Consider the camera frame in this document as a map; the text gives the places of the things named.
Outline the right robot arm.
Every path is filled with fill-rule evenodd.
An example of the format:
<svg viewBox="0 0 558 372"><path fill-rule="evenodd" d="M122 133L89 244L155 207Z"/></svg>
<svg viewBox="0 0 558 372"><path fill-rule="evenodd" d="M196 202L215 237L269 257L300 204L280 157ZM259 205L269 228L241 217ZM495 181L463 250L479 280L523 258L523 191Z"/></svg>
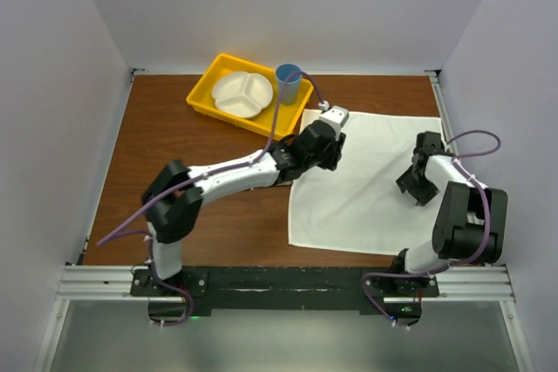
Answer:
<svg viewBox="0 0 558 372"><path fill-rule="evenodd" d="M434 198L441 203L432 237L402 250L387 270L394 294L407 296L419 277L434 276L449 267L493 264L501 257L507 222L507 193L479 181L450 153L442 135L421 132L416 137L412 163L396 180L419 206Z"/></svg>

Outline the white divided plate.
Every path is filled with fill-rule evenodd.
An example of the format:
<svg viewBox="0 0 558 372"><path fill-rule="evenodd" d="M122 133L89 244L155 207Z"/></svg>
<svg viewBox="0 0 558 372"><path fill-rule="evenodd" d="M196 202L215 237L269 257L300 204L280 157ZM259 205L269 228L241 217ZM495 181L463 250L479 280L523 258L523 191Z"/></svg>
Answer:
<svg viewBox="0 0 558 372"><path fill-rule="evenodd" d="M251 119L269 107L274 91L263 75L234 71L215 83L211 96L217 110Z"/></svg>

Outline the blue plastic cup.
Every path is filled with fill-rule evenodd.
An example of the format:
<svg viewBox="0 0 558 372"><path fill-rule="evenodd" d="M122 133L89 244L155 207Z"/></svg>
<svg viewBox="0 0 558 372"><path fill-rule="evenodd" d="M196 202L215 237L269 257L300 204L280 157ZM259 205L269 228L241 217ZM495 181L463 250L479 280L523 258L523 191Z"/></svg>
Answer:
<svg viewBox="0 0 558 372"><path fill-rule="evenodd" d="M276 68L276 86L283 105L296 102L302 80L302 70L295 64L281 64Z"/></svg>

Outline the white cloth napkin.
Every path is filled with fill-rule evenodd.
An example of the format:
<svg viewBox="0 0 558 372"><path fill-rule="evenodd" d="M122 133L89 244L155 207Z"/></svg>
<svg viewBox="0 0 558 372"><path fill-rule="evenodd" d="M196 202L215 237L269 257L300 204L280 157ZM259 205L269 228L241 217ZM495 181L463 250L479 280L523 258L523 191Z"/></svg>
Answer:
<svg viewBox="0 0 558 372"><path fill-rule="evenodd" d="M437 117L351 112L337 169L312 168L291 187L289 244L395 255L428 241L441 198L419 206L396 180L412 163L417 135L441 131Z"/></svg>

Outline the yellow plastic tray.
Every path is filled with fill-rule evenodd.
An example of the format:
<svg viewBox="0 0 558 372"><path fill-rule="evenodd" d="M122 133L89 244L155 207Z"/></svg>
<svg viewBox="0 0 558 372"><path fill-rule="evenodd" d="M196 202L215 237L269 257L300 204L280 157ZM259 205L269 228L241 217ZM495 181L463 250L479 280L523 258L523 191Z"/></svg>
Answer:
<svg viewBox="0 0 558 372"><path fill-rule="evenodd" d="M226 53L216 56L186 96L195 111L264 137L281 139L294 132L310 96L311 82L301 81L296 102L280 105L273 120L278 90L275 71Z"/></svg>

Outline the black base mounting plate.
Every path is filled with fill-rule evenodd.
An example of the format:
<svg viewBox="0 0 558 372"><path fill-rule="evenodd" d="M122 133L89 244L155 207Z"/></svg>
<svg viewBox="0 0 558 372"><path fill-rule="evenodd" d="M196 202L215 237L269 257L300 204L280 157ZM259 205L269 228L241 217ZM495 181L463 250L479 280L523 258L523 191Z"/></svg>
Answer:
<svg viewBox="0 0 558 372"><path fill-rule="evenodd" d="M413 325L439 296L434 278L385 278L381 267L184 267L158 283L132 271L130 294L148 301L154 321L176 323L217 310L357 311Z"/></svg>

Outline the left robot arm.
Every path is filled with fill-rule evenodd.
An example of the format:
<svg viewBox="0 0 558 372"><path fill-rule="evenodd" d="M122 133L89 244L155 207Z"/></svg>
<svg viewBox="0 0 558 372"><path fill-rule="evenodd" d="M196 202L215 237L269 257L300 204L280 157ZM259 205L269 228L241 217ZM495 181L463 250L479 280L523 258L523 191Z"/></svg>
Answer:
<svg viewBox="0 0 558 372"><path fill-rule="evenodd" d="M168 163L142 197L153 236L151 287L161 295L179 289L182 240L193 231L204 206L248 189L294 181L314 167L334 171L346 138L343 126L319 118L299 134L244 158L213 166L186 167L179 160Z"/></svg>

